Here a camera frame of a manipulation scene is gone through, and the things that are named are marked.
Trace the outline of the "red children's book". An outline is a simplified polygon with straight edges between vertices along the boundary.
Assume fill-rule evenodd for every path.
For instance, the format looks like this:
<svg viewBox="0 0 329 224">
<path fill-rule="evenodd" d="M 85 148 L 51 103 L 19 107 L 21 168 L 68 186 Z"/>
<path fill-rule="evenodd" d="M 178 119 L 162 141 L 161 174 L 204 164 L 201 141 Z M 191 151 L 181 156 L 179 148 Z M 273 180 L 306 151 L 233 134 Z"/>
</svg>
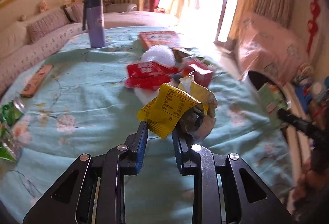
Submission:
<svg viewBox="0 0 329 224">
<path fill-rule="evenodd" d="M 156 45 L 170 48 L 180 46 L 180 39 L 174 31 L 140 32 L 138 38 L 145 51 Z"/>
</svg>

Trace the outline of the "striped pink cushion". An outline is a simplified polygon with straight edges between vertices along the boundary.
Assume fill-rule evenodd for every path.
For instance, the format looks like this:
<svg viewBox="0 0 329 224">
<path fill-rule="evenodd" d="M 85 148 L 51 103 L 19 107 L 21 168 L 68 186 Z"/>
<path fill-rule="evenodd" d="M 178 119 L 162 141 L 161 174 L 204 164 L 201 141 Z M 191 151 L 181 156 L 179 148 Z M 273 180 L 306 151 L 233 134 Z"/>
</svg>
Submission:
<svg viewBox="0 0 329 224">
<path fill-rule="evenodd" d="M 82 23 L 83 11 L 83 3 L 75 3 L 65 7 L 65 12 L 68 14 L 69 19 L 74 23 Z"/>
<path fill-rule="evenodd" d="M 42 16 L 40 19 L 29 23 L 26 28 L 31 42 L 34 43 L 45 35 L 67 24 L 70 24 L 70 21 L 65 12 L 61 8 L 57 8 Z"/>
</svg>

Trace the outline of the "yellow snack wrapper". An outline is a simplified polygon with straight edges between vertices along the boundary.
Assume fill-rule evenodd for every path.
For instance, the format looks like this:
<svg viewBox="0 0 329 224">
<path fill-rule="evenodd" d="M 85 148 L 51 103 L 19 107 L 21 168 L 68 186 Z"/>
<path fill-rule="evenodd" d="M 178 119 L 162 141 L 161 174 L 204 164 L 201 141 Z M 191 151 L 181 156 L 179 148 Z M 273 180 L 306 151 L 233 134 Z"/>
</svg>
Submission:
<svg viewBox="0 0 329 224">
<path fill-rule="evenodd" d="M 137 113 L 139 121 L 146 121 L 155 135 L 166 138 L 177 124 L 195 141 L 204 140 L 216 123 L 215 95 L 197 84 L 193 76 L 180 79 L 177 87 L 164 83 L 157 97 Z"/>
</svg>

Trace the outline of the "black round trash bin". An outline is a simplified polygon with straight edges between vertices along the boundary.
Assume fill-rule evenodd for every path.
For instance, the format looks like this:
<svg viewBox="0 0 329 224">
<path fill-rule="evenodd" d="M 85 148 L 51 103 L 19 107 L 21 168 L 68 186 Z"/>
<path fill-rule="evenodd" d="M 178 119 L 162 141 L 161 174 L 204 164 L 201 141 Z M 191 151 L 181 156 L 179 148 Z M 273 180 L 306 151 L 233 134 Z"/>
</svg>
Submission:
<svg viewBox="0 0 329 224">
<path fill-rule="evenodd" d="M 249 70 L 245 74 L 245 80 L 255 89 L 255 91 L 261 90 L 263 86 L 267 86 L 273 92 L 278 93 L 282 98 L 285 105 L 283 108 L 285 110 L 291 109 L 291 100 L 287 97 L 283 88 L 277 84 L 273 79 L 265 76 L 264 74 L 257 72 L 255 70 Z"/>
</svg>

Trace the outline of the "green crushed can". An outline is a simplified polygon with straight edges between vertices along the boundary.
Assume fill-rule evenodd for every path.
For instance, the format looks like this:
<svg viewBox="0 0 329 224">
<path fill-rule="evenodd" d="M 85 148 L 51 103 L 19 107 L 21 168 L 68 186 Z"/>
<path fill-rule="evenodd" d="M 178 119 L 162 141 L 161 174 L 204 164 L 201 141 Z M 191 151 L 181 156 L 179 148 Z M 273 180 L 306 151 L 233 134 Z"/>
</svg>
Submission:
<svg viewBox="0 0 329 224">
<path fill-rule="evenodd" d="M 1 106 L 1 159 L 16 162 L 22 152 L 22 143 L 12 128 L 24 116 L 25 108 L 20 97 Z"/>
</svg>

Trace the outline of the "green drink carton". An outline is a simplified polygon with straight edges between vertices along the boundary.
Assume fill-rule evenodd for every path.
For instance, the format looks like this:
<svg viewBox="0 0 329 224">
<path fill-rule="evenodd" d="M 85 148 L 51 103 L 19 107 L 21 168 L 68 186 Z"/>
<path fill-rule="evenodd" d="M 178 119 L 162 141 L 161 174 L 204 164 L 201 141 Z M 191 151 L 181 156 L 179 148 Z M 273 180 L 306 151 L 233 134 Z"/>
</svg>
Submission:
<svg viewBox="0 0 329 224">
<path fill-rule="evenodd" d="M 268 115 L 271 124 L 278 129 L 286 127 L 287 124 L 285 124 L 285 122 L 283 122 L 277 116 L 278 109 L 284 109 L 283 106 L 285 105 L 280 95 L 273 92 L 267 86 L 263 86 L 261 90 L 256 92 L 256 95 L 262 106 L 262 109 Z"/>
</svg>

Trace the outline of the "pink heart-print covered furniture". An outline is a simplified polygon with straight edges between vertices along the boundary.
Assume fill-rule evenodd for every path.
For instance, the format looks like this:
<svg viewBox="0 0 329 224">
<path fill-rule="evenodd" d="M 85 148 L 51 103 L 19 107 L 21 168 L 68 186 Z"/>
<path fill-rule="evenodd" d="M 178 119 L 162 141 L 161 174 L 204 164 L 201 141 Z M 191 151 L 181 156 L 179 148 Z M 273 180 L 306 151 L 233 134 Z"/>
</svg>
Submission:
<svg viewBox="0 0 329 224">
<path fill-rule="evenodd" d="M 237 63 L 244 73 L 254 70 L 285 85 L 300 66 L 309 63 L 306 46 L 290 30 L 253 12 L 239 20 Z"/>
</svg>

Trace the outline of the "light blue floral tablecloth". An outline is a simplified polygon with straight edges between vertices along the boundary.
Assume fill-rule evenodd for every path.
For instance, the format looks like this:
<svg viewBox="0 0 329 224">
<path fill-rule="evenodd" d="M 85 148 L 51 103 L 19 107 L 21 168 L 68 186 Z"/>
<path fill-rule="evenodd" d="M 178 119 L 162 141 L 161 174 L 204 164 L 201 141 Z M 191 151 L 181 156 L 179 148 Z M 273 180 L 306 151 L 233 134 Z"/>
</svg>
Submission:
<svg viewBox="0 0 329 224">
<path fill-rule="evenodd" d="M 141 31 L 108 29 L 100 49 L 92 49 L 82 34 L 45 60 L 53 69 L 23 101 L 26 111 L 14 129 L 22 155 L 17 163 L 1 163 L 1 202 L 17 222 L 79 155 L 105 154 L 137 130 L 142 103 L 124 81 L 127 65 L 143 53 Z M 238 153 L 277 197 L 284 197 L 294 179 L 281 131 L 214 46 L 187 36 L 181 42 L 216 68 L 209 87 L 218 101 L 216 124 L 203 145 L 217 154 Z M 192 189 L 193 178 L 181 176 L 176 167 L 172 139 L 150 134 L 140 174 L 125 179 L 127 223 L 190 223 Z"/>
</svg>

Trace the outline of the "purple travel mug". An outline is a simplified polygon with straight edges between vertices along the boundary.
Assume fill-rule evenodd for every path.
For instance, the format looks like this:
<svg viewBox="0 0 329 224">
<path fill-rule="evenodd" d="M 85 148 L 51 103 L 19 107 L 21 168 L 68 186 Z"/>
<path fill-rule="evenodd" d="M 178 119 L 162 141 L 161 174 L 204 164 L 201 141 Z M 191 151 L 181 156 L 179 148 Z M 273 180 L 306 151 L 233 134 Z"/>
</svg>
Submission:
<svg viewBox="0 0 329 224">
<path fill-rule="evenodd" d="M 82 30 L 88 30 L 92 48 L 105 47 L 103 0 L 84 0 Z"/>
</svg>

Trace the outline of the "red snack packet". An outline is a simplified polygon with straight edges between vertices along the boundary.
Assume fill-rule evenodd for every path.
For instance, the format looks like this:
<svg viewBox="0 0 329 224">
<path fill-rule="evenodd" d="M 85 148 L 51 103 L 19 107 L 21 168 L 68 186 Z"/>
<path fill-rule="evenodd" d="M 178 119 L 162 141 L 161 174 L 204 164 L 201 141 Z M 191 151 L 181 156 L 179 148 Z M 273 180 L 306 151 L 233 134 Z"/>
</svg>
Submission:
<svg viewBox="0 0 329 224">
<path fill-rule="evenodd" d="M 171 76 L 178 73 L 176 67 L 169 67 L 155 61 L 138 62 L 127 66 L 127 88 L 140 88 L 155 91 L 163 83 L 171 81 Z"/>
</svg>

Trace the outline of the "long pink covered sofa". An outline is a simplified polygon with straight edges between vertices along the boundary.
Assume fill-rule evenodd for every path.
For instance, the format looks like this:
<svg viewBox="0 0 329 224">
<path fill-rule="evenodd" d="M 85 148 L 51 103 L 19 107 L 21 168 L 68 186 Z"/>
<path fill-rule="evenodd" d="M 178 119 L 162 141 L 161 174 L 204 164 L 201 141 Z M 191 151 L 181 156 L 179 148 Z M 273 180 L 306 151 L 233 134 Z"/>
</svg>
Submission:
<svg viewBox="0 0 329 224">
<path fill-rule="evenodd" d="M 42 35 L 35 42 L 27 27 L 48 16 L 61 15 L 61 26 Z M 178 25 L 174 15 L 149 11 L 130 10 L 104 13 L 105 28 Z M 1 31 L 1 94 L 4 94 L 15 79 L 48 56 L 58 52 L 74 36 L 84 33 L 81 23 L 70 23 L 63 9 L 57 7 L 25 22 L 16 22 Z"/>
</svg>

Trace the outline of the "red heart wall decoration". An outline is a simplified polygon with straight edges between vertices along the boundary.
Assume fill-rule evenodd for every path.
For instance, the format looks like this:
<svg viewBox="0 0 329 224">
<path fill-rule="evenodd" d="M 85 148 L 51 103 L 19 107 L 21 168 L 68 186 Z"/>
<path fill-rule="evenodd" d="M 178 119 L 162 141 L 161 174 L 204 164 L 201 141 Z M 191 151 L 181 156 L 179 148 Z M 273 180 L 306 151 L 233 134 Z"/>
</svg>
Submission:
<svg viewBox="0 0 329 224">
<path fill-rule="evenodd" d="M 312 0 L 312 2 L 309 4 L 309 9 L 311 12 L 311 19 L 307 22 L 307 30 L 309 33 L 309 39 L 308 39 L 308 43 L 307 43 L 307 54 L 310 57 L 313 39 L 319 31 L 319 27 L 316 22 L 317 18 L 320 15 L 320 12 L 321 12 L 321 9 L 319 6 L 319 0 Z"/>
</svg>

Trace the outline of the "small plush teddy toy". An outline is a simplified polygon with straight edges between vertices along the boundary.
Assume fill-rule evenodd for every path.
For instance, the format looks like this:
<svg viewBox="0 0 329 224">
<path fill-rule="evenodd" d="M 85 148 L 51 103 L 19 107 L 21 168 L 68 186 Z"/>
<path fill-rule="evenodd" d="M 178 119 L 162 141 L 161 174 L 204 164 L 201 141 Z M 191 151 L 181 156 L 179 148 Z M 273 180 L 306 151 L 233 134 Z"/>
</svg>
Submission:
<svg viewBox="0 0 329 224">
<path fill-rule="evenodd" d="M 40 13 L 43 13 L 43 12 L 49 10 L 49 5 L 45 0 L 43 0 L 43 1 L 39 2 L 38 9 L 39 9 Z"/>
</svg>

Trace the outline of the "white bristle brush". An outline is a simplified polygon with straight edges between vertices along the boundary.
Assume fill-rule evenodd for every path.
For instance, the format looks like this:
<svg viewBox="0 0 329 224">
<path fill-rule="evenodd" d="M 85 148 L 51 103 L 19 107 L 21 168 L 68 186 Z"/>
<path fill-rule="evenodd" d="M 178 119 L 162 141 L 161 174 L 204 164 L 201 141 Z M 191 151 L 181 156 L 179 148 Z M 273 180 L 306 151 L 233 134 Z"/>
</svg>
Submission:
<svg viewBox="0 0 329 224">
<path fill-rule="evenodd" d="M 145 51 L 140 59 L 142 62 L 155 61 L 169 67 L 174 67 L 176 64 L 175 55 L 171 48 L 165 45 L 155 45 Z"/>
</svg>

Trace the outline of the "red white 1928 carton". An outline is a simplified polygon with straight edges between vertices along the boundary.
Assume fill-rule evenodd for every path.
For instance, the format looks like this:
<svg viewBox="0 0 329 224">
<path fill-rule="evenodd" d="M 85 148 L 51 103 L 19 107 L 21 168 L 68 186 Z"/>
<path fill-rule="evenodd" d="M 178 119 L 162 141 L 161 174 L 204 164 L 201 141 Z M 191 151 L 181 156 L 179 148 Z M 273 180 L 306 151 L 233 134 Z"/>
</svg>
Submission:
<svg viewBox="0 0 329 224">
<path fill-rule="evenodd" d="M 193 57 L 184 57 L 181 67 L 183 77 L 194 76 L 194 81 L 206 88 L 209 86 L 214 75 L 214 71 L 208 65 Z"/>
</svg>

